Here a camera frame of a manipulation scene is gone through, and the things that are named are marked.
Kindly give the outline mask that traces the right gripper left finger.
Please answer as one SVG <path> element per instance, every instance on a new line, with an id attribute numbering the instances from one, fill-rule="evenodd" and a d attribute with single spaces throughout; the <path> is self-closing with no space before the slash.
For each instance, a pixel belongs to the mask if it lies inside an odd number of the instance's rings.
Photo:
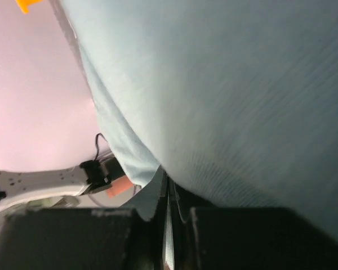
<path id="1" fill-rule="evenodd" d="M 163 269 L 167 215 L 167 175 L 153 179 L 124 205 L 132 210 L 126 269 Z"/>

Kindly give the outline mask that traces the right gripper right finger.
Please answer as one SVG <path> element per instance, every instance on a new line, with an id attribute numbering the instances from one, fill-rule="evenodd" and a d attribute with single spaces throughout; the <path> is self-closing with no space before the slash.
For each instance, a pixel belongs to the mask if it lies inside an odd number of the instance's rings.
<path id="1" fill-rule="evenodd" d="M 183 204 L 180 202 L 179 189 L 171 179 L 168 181 L 168 195 L 172 224 L 174 269 L 183 269 L 183 263 L 188 255 L 186 251 L 188 244 L 186 229 L 188 214 L 185 214 L 187 210 L 183 208 Z"/>

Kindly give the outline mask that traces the blue-grey t shirt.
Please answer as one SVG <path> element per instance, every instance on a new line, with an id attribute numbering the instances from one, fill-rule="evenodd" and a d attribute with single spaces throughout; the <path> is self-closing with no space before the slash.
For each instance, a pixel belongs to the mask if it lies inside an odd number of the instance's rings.
<path id="1" fill-rule="evenodd" d="M 101 131 L 226 206 L 286 206 L 338 241 L 338 1 L 62 1 Z"/>

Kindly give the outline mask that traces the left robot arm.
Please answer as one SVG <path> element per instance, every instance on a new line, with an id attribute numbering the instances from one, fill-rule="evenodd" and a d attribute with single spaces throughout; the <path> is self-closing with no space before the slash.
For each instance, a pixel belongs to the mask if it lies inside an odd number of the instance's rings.
<path id="1" fill-rule="evenodd" d="M 49 197 L 77 197 L 101 191 L 115 197 L 132 187 L 134 184 L 116 159 L 108 165 L 89 160 L 73 168 L 45 172 L 0 171 L 0 214 Z"/>

